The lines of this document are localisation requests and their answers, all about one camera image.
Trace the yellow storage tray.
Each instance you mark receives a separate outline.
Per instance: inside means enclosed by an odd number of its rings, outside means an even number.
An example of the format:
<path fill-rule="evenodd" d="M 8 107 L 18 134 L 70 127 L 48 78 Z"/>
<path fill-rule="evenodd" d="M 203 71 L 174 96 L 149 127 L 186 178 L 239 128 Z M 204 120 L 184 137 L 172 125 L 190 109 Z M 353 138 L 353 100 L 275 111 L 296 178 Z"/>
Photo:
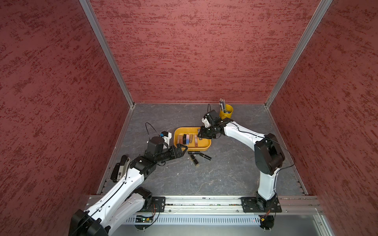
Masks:
<path fill-rule="evenodd" d="M 210 148 L 212 141 L 199 138 L 199 127 L 180 127 L 174 132 L 173 145 L 182 144 L 188 147 L 188 151 L 206 151 Z"/>

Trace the silver black lipstick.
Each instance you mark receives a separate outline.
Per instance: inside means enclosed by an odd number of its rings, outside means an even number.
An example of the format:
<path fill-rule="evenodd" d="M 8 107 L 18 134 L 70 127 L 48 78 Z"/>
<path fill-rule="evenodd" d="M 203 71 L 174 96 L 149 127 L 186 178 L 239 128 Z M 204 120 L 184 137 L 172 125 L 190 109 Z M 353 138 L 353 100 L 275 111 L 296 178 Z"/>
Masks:
<path fill-rule="evenodd" d="M 202 137 L 201 137 L 201 135 L 200 135 L 200 129 L 198 129 L 198 138 L 199 138 L 199 140 L 202 140 Z"/>

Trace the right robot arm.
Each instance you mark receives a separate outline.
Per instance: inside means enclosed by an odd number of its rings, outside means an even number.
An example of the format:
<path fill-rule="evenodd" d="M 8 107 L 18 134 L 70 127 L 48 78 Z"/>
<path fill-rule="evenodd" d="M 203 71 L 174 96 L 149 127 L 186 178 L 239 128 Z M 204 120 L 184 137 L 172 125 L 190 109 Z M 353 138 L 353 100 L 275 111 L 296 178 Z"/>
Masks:
<path fill-rule="evenodd" d="M 215 110 L 202 118 L 203 126 L 198 137 L 214 139 L 218 134 L 233 138 L 252 149 L 255 164 L 260 171 L 257 201 L 268 203 L 276 197 L 276 179 L 285 156 L 276 136 L 272 133 L 260 134 L 249 130 L 230 118 L 222 119 Z"/>

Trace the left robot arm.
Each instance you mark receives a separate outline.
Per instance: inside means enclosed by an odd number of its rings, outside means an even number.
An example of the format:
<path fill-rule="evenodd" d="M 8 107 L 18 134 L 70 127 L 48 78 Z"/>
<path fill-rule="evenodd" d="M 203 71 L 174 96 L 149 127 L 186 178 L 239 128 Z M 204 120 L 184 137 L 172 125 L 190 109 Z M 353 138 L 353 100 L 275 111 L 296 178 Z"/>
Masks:
<path fill-rule="evenodd" d="M 111 236 L 124 222 L 142 209 L 152 209 L 152 194 L 141 187 L 163 162 L 181 158 L 186 145 L 169 146 L 160 136 L 149 140 L 144 155 L 134 159 L 123 177 L 98 202 L 71 218 L 70 236 Z"/>

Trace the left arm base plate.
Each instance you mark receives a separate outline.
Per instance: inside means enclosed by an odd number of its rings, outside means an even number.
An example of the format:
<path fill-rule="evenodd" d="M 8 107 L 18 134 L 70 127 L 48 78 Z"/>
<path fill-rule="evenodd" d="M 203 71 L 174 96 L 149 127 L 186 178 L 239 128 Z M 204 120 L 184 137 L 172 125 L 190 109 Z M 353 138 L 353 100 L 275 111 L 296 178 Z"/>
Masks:
<path fill-rule="evenodd" d="M 147 203 L 147 212 L 164 212 L 166 204 L 166 197 L 153 196 Z"/>

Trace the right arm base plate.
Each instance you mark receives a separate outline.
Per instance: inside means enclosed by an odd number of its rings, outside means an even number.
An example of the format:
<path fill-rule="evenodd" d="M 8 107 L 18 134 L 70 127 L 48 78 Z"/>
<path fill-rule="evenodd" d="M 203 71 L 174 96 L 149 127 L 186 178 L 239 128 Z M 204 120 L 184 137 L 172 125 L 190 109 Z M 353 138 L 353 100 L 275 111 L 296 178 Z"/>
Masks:
<path fill-rule="evenodd" d="M 270 200 L 265 200 L 262 197 L 242 197 L 241 206 L 244 213 L 281 213 L 282 208 L 277 196 Z"/>

